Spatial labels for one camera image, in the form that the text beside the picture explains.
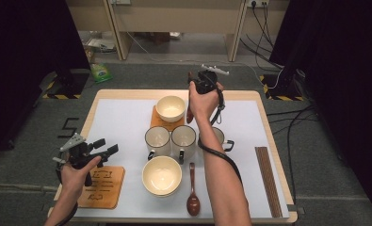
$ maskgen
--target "wooden spoon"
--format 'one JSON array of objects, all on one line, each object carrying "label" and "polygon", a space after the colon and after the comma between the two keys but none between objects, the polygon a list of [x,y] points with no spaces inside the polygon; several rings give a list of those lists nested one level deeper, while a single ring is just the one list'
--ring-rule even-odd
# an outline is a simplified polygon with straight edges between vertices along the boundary
[{"label": "wooden spoon", "polygon": [[200,213],[201,204],[194,189],[194,177],[195,177],[195,164],[189,164],[190,176],[191,176],[191,194],[186,201],[186,210],[191,216],[197,216]]}]

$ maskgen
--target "wooden coaster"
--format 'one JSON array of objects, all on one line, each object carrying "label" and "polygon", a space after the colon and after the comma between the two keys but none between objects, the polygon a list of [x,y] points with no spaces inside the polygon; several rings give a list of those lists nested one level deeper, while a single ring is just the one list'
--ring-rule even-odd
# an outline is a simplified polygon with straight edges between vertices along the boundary
[{"label": "wooden coaster", "polygon": [[77,201],[82,208],[114,209],[118,205],[125,170],[123,167],[105,166],[90,172],[92,185],[84,186]]},{"label": "wooden coaster", "polygon": [[176,128],[179,125],[185,124],[185,117],[183,116],[180,120],[175,122],[167,122],[163,121],[160,117],[158,112],[156,111],[156,107],[153,108],[153,115],[151,117],[151,128],[155,126],[162,126],[168,129],[170,132],[173,131],[174,128]]}]

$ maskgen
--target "cream bowl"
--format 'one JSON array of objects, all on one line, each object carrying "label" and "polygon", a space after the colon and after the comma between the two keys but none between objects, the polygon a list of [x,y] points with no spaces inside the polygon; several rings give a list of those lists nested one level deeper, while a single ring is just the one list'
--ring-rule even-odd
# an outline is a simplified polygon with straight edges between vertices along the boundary
[{"label": "cream bowl", "polygon": [[156,103],[156,112],[163,121],[178,121],[183,117],[185,111],[185,101],[177,96],[166,96]]},{"label": "cream bowl", "polygon": [[173,194],[181,181],[182,169],[171,157],[157,156],[148,161],[142,170],[142,183],[156,196]]}]

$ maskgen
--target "forearm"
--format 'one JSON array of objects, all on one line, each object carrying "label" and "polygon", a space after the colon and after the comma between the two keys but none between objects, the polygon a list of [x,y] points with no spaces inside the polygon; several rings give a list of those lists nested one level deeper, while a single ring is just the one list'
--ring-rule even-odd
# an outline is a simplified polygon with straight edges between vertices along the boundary
[{"label": "forearm", "polygon": [[79,195],[77,193],[62,191],[50,217],[45,221],[44,226],[57,225],[66,218],[72,212],[78,197]]},{"label": "forearm", "polygon": [[[209,120],[197,119],[204,146],[225,153]],[[224,159],[203,152],[206,186],[217,225],[251,225],[248,202],[233,167]]]}]

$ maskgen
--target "green bag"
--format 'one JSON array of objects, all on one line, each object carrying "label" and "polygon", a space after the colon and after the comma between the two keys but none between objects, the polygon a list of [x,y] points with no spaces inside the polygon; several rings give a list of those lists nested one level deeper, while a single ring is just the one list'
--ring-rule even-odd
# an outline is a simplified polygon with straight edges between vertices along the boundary
[{"label": "green bag", "polygon": [[90,67],[96,83],[101,83],[112,78],[112,74],[104,64],[91,64]]}]

